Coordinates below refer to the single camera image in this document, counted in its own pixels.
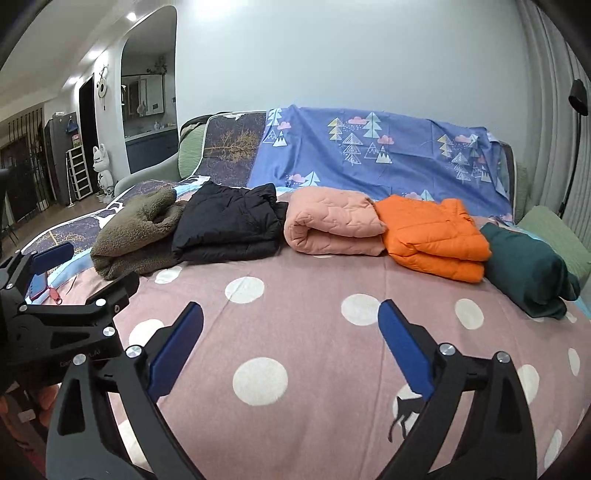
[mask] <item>blue bed sheet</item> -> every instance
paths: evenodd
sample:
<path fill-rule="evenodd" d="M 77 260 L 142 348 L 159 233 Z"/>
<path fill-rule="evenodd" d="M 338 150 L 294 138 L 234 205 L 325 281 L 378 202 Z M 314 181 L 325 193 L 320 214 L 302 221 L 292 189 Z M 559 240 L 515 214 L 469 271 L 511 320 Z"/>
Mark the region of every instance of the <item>blue bed sheet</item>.
<path fill-rule="evenodd" d="M 267 113 L 248 187 L 329 186 L 374 200 L 458 198 L 471 215 L 512 221 L 501 181 L 504 159 L 484 127 L 291 105 Z"/>

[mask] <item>blue gripper pad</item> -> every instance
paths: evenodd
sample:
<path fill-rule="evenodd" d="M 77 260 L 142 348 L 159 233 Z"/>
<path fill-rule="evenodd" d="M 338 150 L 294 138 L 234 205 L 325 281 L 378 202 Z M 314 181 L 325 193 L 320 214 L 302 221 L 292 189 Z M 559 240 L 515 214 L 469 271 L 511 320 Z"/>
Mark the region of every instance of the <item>blue gripper pad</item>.
<path fill-rule="evenodd" d="M 150 364 L 148 395 L 153 402 L 168 395 L 173 389 L 187 358 L 203 332 L 203 310 L 197 303 L 191 302 L 172 326 L 160 330 L 164 329 L 174 331 Z"/>
<path fill-rule="evenodd" d="M 388 302 L 388 300 L 383 301 L 379 306 L 379 329 L 408 386 L 427 401 L 434 391 L 431 362 L 425 357 L 397 312 Z"/>
<path fill-rule="evenodd" d="M 30 271 L 34 275 L 42 275 L 46 271 L 56 268 L 74 256 L 74 245 L 70 242 L 56 245 L 39 254 L 33 255 Z"/>

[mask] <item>orange puffer jacket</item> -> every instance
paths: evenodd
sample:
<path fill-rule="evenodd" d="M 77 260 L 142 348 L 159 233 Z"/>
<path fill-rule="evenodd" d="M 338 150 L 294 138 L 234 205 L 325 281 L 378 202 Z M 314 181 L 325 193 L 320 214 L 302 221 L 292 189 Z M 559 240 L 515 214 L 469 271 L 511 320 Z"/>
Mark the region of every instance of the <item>orange puffer jacket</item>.
<path fill-rule="evenodd" d="M 382 236 L 386 249 L 400 265 L 452 280 L 482 280 L 481 262 L 491 250 L 460 200 L 438 205 L 392 195 L 375 209 L 388 225 Z"/>

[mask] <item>green pillow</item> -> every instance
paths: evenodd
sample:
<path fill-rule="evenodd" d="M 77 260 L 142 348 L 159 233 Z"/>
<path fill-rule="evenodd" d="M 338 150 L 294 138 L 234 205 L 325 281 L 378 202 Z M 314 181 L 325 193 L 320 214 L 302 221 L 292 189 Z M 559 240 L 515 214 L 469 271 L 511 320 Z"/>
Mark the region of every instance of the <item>green pillow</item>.
<path fill-rule="evenodd" d="M 591 254 L 573 231 L 549 208 L 533 207 L 518 227 L 542 238 L 566 263 L 583 287 L 591 273 Z"/>
<path fill-rule="evenodd" d="M 186 179 L 201 163 L 203 158 L 203 135 L 205 124 L 199 125 L 183 139 L 178 147 L 178 172 Z"/>

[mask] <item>red phone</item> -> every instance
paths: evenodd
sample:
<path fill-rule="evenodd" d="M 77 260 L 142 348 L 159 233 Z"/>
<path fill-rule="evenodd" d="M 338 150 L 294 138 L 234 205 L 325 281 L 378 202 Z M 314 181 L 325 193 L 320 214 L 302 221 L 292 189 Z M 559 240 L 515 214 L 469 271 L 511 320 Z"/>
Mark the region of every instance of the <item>red phone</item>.
<path fill-rule="evenodd" d="M 38 299 L 47 290 L 47 272 L 35 275 L 29 286 L 29 298 Z"/>

